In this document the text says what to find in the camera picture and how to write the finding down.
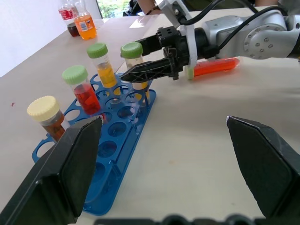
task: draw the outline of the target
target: table surface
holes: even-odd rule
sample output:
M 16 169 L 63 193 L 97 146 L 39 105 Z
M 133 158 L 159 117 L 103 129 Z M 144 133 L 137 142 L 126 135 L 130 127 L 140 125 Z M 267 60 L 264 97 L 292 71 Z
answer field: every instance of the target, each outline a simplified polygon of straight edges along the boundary
M 204 21 L 250 14 L 248 9 L 215 10 Z M 159 27 L 171 25 L 164 15 L 152 18 L 155 21 L 145 37 L 156 33 Z M 79 44 L 64 39 L 64 35 L 0 79 L 0 210 L 33 166 L 32 151 L 45 136 L 42 128 L 26 115 L 28 104 L 41 95 L 54 95 L 65 110 L 74 96 L 58 78 L 63 69 L 80 63 L 88 67 L 91 75 L 95 73 L 85 56 L 90 43 Z M 106 41 L 111 47 L 119 39 Z M 162 57 L 159 51 L 144 60 Z M 125 71 L 123 64 L 119 72 Z M 224 219 L 232 213 L 261 217 L 240 173 L 225 119 L 233 115 L 269 125 L 297 149 L 297 60 L 241 58 L 239 68 L 230 73 L 204 76 L 192 82 L 183 75 L 177 81 L 161 78 L 151 88 L 157 99 L 114 204 L 104 217 L 159 220 L 170 213 L 188 219 Z M 84 212 L 77 224 L 92 224 L 96 218 Z

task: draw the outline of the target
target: test tube rack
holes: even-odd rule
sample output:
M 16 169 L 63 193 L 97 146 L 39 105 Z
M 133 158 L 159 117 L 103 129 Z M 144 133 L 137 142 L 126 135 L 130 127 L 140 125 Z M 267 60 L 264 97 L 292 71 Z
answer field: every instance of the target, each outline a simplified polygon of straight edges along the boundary
M 134 90 L 131 83 L 119 79 L 113 89 L 104 88 L 98 75 L 94 75 L 90 83 L 99 99 L 101 110 L 97 115 L 104 116 L 104 123 L 99 140 L 95 172 L 84 203 L 83 210 L 93 215 L 106 214 L 113 205 L 126 169 L 141 136 L 143 127 L 156 98 L 154 90 L 149 90 L 149 99 L 145 90 Z M 88 118 L 75 99 L 65 111 L 79 110 L 77 118 L 70 120 L 70 125 Z M 47 134 L 32 153 L 37 162 L 38 150 L 41 146 L 54 140 Z

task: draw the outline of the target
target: red liquid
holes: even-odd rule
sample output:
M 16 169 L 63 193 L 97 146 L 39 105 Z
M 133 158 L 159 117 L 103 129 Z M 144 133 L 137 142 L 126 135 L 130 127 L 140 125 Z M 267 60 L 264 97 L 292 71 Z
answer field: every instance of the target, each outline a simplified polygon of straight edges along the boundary
M 86 114 L 92 115 L 101 109 L 96 94 L 89 83 L 78 85 L 74 89 L 74 94 Z
M 69 33 L 72 35 L 72 37 L 79 36 L 79 33 L 78 33 L 78 30 L 77 30 L 77 27 L 76 27 L 75 23 L 70 23 L 70 24 L 67 26 L 67 30 L 68 30 Z

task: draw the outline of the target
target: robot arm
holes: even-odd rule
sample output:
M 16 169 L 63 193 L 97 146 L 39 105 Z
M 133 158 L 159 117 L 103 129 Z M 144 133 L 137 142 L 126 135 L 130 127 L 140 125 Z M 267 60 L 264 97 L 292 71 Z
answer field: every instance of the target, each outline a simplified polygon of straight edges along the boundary
M 164 0 L 159 7 L 173 26 L 159 28 L 154 36 L 138 42 L 143 46 L 143 55 L 163 49 L 165 58 L 136 65 L 122 80 L 141 83 L 163 76 L 176 80 L 184 66 L 193 68 L 203 58 L 300 57 L 300 15 L 287 16 L 279 7 L 266 8 L 251 17 L 221 17 L 196 29 L 193 24 L 180 24 L 189 24 L 192 19 L 181 1 Z

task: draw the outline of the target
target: bottle cap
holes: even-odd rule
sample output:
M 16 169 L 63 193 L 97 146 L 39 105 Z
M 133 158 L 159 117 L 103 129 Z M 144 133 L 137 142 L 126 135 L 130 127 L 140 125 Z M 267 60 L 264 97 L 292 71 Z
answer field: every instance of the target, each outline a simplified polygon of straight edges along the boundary
M 61 77 L 63 80 L 70 85 L 81 83 L 88 77 L 88 72 L 84 66 L 72 66 L 66 69 Z
M 121 47 L 121 57 L 125 59 L 139 58 L 143 53 L 143 47 L 139 42 L 130 42 Z
M 56 115 L 60 110 L 58 101 L 53 96 L 40 97 L 33 101 L 27 108 L 27 113 L 34 120 L 42 122 Z
M 90 45 L 88 49 L 86 50 L 88 53 L 88 56 L 91 59 L 100 58 L 108 53 L 108 49 L 106 44 L 104 43 L 96 43 L 93 45 Z

